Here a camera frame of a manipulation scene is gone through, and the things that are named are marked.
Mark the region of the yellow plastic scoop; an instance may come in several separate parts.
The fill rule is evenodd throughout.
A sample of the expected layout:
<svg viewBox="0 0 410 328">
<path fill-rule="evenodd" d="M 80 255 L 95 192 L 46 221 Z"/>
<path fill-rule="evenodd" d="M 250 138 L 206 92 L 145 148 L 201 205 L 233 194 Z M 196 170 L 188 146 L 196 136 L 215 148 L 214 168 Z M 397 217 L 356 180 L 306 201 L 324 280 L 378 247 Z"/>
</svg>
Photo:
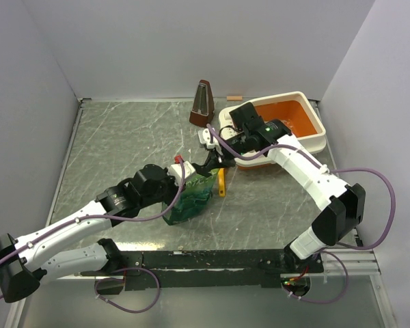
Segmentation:
<svg viewBox="0 0 410 328">
<path fill-rule="evenodd" d="M 226 170 L 221 168 L 218 172 L 219 196 L 226 196 Z"/>
</svg>

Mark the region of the green litter bag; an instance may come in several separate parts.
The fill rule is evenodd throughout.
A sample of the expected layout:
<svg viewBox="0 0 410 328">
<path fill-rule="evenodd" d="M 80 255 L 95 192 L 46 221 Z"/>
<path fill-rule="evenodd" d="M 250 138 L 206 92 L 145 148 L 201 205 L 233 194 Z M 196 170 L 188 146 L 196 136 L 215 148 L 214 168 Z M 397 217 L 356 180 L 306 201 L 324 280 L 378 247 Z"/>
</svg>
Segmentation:
<svg viewBox="0 0 410 328">
<path fill-rule="evenodd" d="M 196 174 L 185 183 L 184 191 L 180 194 L 178 202 L 163 215 L 166 224 L 173 226 L 184 223 L 198 216 L 206 208 L 213 196 L 218 171 L 218 169 L 213 169 L 208 177 Z"/>
</svg>

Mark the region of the black bag clip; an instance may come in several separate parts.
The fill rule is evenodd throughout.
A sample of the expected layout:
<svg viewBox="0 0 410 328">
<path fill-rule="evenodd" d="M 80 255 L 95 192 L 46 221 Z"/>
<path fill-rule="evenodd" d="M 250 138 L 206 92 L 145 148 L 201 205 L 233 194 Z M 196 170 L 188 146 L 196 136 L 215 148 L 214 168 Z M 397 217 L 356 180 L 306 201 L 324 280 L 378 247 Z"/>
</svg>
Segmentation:
<svg viewBox="0 0 410 328">
<path fill-rule="evenodd" d="M 195 172 L 203 177 L 209 177 L 211 176 L 213 171 L 219 171 L 221 169 L 221 166 L 213 163 L 208 163 L 208 164 L 203 164 L 199 165 L 197 163 L 192 163 L 193 168 L 195 169 Z"/>
</svg>

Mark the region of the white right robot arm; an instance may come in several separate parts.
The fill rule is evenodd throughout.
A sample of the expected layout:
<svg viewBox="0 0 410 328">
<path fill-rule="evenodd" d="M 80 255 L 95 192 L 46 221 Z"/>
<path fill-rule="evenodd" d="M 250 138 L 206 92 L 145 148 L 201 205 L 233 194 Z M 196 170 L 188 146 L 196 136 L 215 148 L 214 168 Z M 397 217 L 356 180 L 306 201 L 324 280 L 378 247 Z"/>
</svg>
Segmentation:
<svg viewBox="0 0 410 328">
<path fill-rule="evenodd" d="M 235 159 L 253 161 L 264 155 L 290 174 L 320 211 L 309 228 L 284 248 L 287 269 L 302 271 L 316 253 L 338 244 L 361 223 L 366 192 L 360 184 L 350 185 L 334 176 L 282 121 L 265 122 L 252 103 L 237 107 L 230 116 L 235 136 L 223 139 L 211 125 L 198 133 L 200 144 L 210 154 L 197 172 L 206 175 L 214 168 L 233 165 Z"/>
</svg>

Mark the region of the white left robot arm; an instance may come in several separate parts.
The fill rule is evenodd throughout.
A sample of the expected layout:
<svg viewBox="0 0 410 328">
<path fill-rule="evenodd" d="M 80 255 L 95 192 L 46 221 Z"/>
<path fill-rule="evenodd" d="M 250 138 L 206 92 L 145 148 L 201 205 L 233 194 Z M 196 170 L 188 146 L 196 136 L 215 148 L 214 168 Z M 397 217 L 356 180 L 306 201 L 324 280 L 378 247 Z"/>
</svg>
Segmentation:
<svg viewBox="0 0 410 328">
<path fill-rule="evenodd" d="M 77 212 L 41 230 L 14 238 L 0 236 L 0 298 L 20 301 L 35 292 L 42 279 L 63 268 L 54 259 L 86 236 L 124 221 L 140 221 L 141 209 L 164 202 L 172 208 L 195 169 L 187 162 L 162 168 L 148 164 L 132 178 L 107 188 Z"/>
</svg>

